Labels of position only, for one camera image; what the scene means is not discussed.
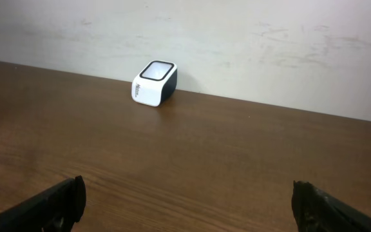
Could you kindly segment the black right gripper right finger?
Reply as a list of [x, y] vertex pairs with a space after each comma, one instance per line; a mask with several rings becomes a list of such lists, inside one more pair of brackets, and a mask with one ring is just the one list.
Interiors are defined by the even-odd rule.
[[371, 218], [310, 182], [293, 182], [292, 212], [299, 232], [371, 232]]

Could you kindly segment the white barcode scanner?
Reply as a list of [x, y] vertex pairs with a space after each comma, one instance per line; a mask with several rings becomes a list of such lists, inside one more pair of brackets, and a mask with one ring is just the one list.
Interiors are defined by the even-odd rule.
[[141, 104], [157, 107], [176, 90], [178, 66], [167, 61], [154, 60], [134, 78], [132, 99]]

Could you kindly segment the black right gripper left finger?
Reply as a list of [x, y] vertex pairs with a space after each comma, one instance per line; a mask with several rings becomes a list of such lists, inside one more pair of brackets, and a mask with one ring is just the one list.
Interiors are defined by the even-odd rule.
[[0, 213], [0, 232], [71, 231], [85, 207], [86, 186], [79, 175]]

